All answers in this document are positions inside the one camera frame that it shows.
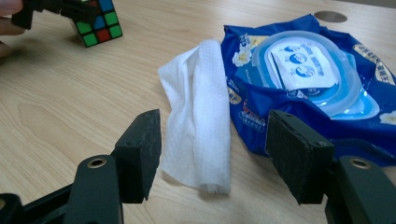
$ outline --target rubik's cube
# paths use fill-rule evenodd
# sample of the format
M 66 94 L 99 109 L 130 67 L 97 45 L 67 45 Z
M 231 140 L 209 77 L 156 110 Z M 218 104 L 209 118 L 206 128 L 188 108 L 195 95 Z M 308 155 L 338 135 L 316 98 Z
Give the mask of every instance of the rubik's cube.
M 85 47 L 91 47 L 122 36 L 119 19 L 111 0 L 88 0 L 88 5 L 97 7 L 94 24 L 73 21 L 78 36 Z

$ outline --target wooden surface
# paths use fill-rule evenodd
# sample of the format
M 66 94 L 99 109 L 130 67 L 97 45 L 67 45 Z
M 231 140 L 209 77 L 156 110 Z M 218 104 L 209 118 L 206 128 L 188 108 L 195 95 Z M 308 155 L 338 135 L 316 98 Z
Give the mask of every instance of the wooden surface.
M 261 26 L 320 10 L 341 12 L 353 34 L 396 72 L 396 9 L 328 0 L 114 0 L 124 36 L 85 49 L 67 18 L 35 12 L 33 28 L 1 36 L 16 52 L 0 65 L 0 192 L 29 203 L 74 180 L 84 159 L 108 154 L 134 118 L 170 105 L 157 69 L 223 25 Z M 125 204 L 125 223 L 326 223 L 324 203 L 298 205 L 272 163 L 252 155 L 232 126 L 231 194 L 166 181 Z M 396 183 L 396 169 L 385 169 Z

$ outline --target wet wipes package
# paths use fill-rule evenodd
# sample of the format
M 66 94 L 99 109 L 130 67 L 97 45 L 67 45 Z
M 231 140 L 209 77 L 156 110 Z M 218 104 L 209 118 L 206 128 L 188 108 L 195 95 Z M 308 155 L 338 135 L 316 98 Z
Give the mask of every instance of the wet wipes package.
M 356 155 L 396 165 L 394 75 L 350 34 L 306 15 L 258 28 L 225 26 L 221 43 L 233 123 L 247 148 L 265 151 L 271 109 L 299 117 Z

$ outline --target wooden table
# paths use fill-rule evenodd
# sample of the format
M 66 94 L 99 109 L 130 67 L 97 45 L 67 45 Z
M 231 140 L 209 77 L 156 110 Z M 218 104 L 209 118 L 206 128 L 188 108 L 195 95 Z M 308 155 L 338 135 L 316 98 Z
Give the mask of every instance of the wooden table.
M 84 159 L 110 153 L 134 118 L 160 108 L 163 142 L 170 105 L 157 69 L 223 25 L 257 27 L 332 10 L 396 72 L 396 9 L 329 0 L 115 0 L 124 36 L 85 49 L 67 18 L 35 12 L 33 28 L 2 36 L 16 52 L 0 65 L 0 192 L 29 203 L 74 180 Z M 149 200 L 125 204 L 125 223 L 326 223 L 324 203 L 299 206 L 272 163 L 248 153 L 232 127 L 231 194 L 164 180 Z M 396 169 L 386 168 L 393 183 Z

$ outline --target finger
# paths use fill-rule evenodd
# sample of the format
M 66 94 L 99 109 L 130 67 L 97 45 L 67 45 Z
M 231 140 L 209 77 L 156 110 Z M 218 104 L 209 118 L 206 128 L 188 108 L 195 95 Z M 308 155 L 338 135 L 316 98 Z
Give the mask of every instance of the finger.
M 12 52 L 12 49 L 0 41 L 0 58 L 8 56 Z
M 22 0 L 0 0 L 0 16 L 15 14 L 22 9 Z
M 24 29 L 12 24 L 9 18 L 0 17 L 0 35 L 21 35 L 23 33 Z

